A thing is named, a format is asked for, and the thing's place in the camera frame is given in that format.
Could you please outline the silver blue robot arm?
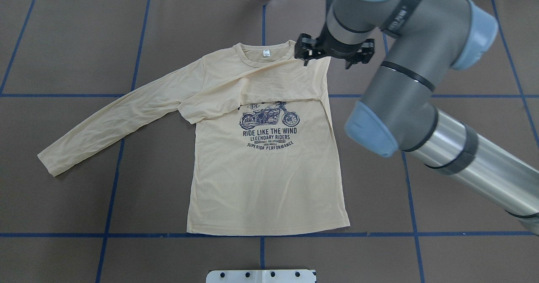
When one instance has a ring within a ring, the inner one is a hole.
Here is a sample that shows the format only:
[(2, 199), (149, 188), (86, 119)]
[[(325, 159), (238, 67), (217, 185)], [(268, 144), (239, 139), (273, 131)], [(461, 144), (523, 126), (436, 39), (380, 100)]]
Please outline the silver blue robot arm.
[(320, 36), (301, 34), (295, 58), (366, 64), (375, 28), (394, 43), (350, 114), (347, 135), (383, 157), (415, 156), (537, 235), (538, 171), (430, 103), (448, 70), (469, 68), (491, 47), (496, 19), (470, 0), (327, 0)]

